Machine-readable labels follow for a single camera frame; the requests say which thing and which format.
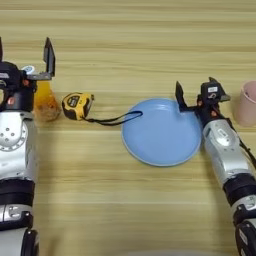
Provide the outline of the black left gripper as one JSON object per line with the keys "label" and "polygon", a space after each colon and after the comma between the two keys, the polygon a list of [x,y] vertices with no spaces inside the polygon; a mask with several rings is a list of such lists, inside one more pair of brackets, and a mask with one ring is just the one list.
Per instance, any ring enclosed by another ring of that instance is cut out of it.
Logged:
{"label": "black left gripper", "polygon": [[[3,58],[2,38],[0,36],[0,62]],[[35,75],[20,73],[18,77],[0,78],[0,90],[3,91],[3,100],[0,103],[2,111],[27,111],[33,110],[34,93],[38,81],[50,81],[55,76],[55,53],[49,37],[46,38],[43,60],[46,72]]]}

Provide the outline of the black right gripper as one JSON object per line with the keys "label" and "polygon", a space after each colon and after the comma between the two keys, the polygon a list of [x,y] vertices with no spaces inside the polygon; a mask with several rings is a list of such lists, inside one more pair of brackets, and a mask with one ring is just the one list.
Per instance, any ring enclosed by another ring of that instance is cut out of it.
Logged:
{"label": "black right gripper", "polygon": [[[212,83],[218,83],[218,81],[213,77],[209,77],[209,81]],[[229,95],[221,96],[220,98],[215,99],[204,98],[203,96],[198,95],[197,103],[194,106],[188,106],[185,103],[183,97],[183,89],[179,82],[176,82],[175,96],[180,111],[194,112],[202,125],[206,125],[209,122],[218,119],[224,119],[224,116],[220,112],[219,104],[222,102],[229,101],[231,99]]]}

